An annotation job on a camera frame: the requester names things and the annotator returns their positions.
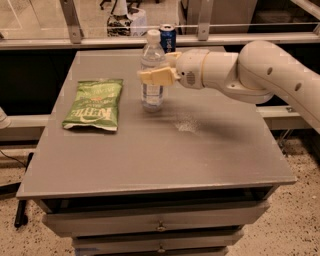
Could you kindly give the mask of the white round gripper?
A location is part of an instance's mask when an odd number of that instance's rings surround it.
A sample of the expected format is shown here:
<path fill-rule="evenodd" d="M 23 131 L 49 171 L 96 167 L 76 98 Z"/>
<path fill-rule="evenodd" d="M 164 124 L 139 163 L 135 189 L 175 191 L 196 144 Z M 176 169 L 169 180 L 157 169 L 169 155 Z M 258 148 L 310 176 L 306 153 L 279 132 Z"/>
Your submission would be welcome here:
<path fill-rule="evenodd" d="M 170 67 L 141 70 L 137 75 L 147 85 L 170 86 L 179 80 L 185 88 L 202 89 L 202 66 L 208 53 L 208 49 L 191 49 L 183 54 L 169 52 L 165 57 Z"/>

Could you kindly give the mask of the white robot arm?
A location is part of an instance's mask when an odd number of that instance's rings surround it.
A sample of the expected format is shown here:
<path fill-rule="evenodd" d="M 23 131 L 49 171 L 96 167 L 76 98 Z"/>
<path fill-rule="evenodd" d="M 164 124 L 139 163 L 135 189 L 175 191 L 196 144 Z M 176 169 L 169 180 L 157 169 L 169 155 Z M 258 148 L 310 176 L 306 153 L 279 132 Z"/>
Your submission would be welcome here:
<path fill-rule="evenodd" d="M 216 89 L 253 104 L 277 96 L 320 132 L 320 74 L 268 41 L 250 42 L 238 53 L 201 48 L 168 53 L 163 63 L 139 71 L 138 77 L 147 85 L 178 82 L 186 88 Z"/>

